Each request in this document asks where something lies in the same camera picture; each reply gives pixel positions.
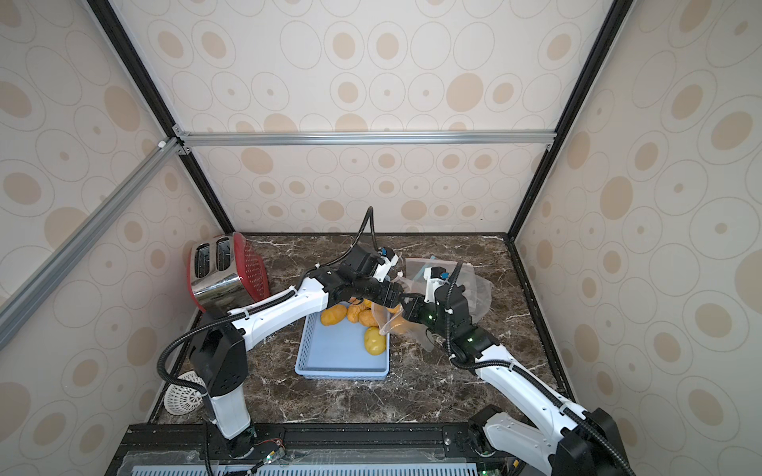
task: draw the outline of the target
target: wallpaper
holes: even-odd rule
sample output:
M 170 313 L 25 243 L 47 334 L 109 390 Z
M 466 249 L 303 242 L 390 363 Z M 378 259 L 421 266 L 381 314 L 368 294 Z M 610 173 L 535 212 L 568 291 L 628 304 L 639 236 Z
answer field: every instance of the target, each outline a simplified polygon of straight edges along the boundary
M 610 1 L 119 0 L 195 132 L 554 129 Z
M 219 234 L 170 160 L 0 352 L 0 474 L 103 474 L 191 325 L 191 245 Z
M 76 2 L 0 2 L 0 305 L 163 136 Z
M 762 2 L 639 3 L 517 244 L 639 476 L 758 474 Z
M 543 144 L 199 147 L 240 232 L 505 232 Z

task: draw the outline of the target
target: toaster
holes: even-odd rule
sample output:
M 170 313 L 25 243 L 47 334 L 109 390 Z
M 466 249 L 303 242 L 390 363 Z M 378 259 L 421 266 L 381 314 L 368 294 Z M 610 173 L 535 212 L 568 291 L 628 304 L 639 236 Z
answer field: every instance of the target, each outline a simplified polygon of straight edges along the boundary
M 194 245 L 187 283 L 196 306 L 204 312 L 224 314 L 270 296 L 262 257 L 239 232 Z

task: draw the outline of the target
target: cable tie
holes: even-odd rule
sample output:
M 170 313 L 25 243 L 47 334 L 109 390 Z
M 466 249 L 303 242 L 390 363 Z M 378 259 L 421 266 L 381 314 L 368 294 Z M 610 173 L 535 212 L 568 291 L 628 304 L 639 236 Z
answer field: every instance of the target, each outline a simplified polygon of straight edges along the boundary
M 250 315 L 248 313 L 248 309 L 247 308 L 235 308 L 235 309 L 230 309 L 228 311 L 228 315 L 229 316 L 234 316 L 236 314 L 245 314 L 245 316 L 243 318 L 241 318 L 241 319 L 248 319 L 248 317 Z
M 564 415 L 564 410 L 566 410 L 568 408 L 569 403 L 571 403 L 571 402 L 565 401 L 564 404 L 559 407 L 559 413 L 561 415 Z

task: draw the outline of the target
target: yellow potato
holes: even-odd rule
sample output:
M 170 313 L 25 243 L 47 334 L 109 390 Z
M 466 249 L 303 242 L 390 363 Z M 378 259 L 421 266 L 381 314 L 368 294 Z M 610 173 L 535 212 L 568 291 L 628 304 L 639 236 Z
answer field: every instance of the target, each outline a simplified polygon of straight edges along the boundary
M 373 317 L 373 312 L 370 309 L 365 309 L 360 312 L 360 324 L 365 327 L 379 327 L 379 323 L 376 322 L 376 318 Z
M 341 322 L 345 315 L 347 315 L 347 308 L 342 304 L 337 304 L 320 313 L 320 322 L 324 326 L 332 326 Z
M 347 320 L 353 324 L 360 322 L 360 313 L 362 311 L 363 311 L 363 308 L 360 307 L 359 305 L 349 306 L 349 309 L 347 309 Z
M 372 356 L 377 356 L 386 350 L 386 336 L 381 335 L 377 327 L 369 327 L 365 331 L 365 350 Z

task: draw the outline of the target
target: marble countertop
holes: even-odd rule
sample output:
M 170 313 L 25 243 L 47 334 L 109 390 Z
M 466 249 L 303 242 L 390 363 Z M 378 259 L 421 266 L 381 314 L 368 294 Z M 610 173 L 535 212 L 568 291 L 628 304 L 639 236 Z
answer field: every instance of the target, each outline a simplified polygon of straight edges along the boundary
M 296 284 L 303 271 L 345 251 L 350 236 L 252 236 L 264 258 L 271 292 Z M 521 285 L 501 236 L 379 236 L 402 257 L 463 260 L 492 281 L 492 303 L 479 325 L 497 336 L 528 369 L 556 388 L 527 310 Z M 397 269 L 404 270 L 402 261 Z M 518 409 L 491 385 L 452 367 L 441 348 L 424 351 L 392 335 L 390 370 L 381 382 L 307 380 L 294 372 L 304 320 L 300 319 L 248 353 L 246 405 L 257 423 L 367 423 L 464 421 L 487 404 L 514 417 Z M 189 369 L 188 362 L 184 368 Z M 202 410 L 172 416 L 163 408 L 158 423 L 198 423 Z

